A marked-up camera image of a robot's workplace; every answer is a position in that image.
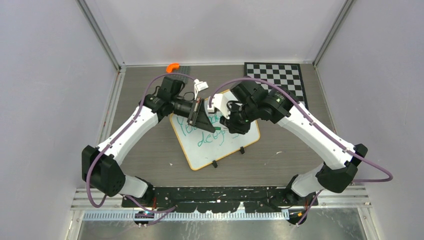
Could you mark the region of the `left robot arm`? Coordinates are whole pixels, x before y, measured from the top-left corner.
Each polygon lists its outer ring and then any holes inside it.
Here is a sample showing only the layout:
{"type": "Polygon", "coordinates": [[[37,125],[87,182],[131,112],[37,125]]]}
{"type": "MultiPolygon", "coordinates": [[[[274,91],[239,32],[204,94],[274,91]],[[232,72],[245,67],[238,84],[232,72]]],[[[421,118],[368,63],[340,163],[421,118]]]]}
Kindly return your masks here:
{"type": "Polygon", "coordinates": [[[198,97],[200,91],[209,87],[207,82],[194,79],[194,98],[186,100],[180,95],[186,84],[174,76],[173,73],[160,75],[161,85],[152,94],[144,93],[134,112],[118,130],[96,147],[87,145],[83,149],[82,179],[93,207],[100,208],[104,203],[95,203],[91,188],[104,193],[105,197],[123,195],[134,199],[141,207],[148,207],[153,202],[153,185],[140,177],[126,175],[121,164],[141,137],[164,117],[182,116],[198,129],[215,132],[205,110],[205,100],[198,97]]]}

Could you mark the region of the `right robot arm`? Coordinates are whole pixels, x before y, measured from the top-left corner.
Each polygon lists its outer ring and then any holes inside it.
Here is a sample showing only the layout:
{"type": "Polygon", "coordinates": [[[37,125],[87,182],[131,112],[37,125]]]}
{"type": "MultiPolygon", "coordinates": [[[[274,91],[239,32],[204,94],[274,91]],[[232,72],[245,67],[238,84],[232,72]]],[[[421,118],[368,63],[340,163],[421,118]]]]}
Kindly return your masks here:
{"type": "Polygon", "coordinates": [[[220,111],[220,123],[230,133],[244,135],[252,122],[270,121],[294,134],[323,160],[318,167],[292,177],[282,194],[286,203],[299,205],[309,194],[321,190],[339,194],[354,181],[368,153],[365,145],[353,145],[337,136],[283,87],[269,83],[264,89],[266,81],[249,77],[231,83],[235,100],[216,93],[208,102],[208,111],[220,111]]]}

